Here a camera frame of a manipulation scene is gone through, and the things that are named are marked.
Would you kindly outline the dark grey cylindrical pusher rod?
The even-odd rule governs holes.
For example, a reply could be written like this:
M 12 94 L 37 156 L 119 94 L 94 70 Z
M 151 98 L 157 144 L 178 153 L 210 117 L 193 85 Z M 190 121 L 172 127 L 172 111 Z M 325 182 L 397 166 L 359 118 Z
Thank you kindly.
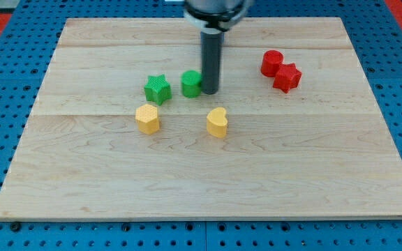
M 223 33 L 201 33 L 202 92 L 215 94 L 219 89 Z

